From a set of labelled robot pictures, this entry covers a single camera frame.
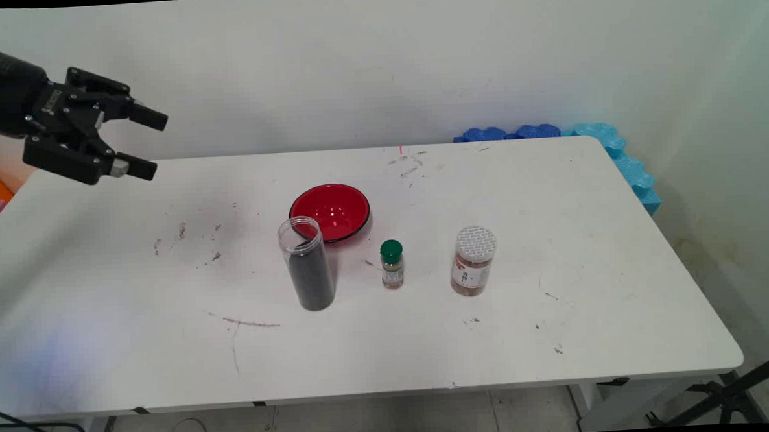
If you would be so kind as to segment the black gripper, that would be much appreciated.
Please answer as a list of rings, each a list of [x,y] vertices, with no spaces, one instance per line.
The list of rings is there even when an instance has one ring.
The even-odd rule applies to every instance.
[[[142,105],[126,83],[80,67],[56,82],[42,67],[0,52],[0,135],[25,140],[27,165],[90,186],[109,176],[152,181],[157,163],[101,139],[109,119],[164,131],[169,116]]]

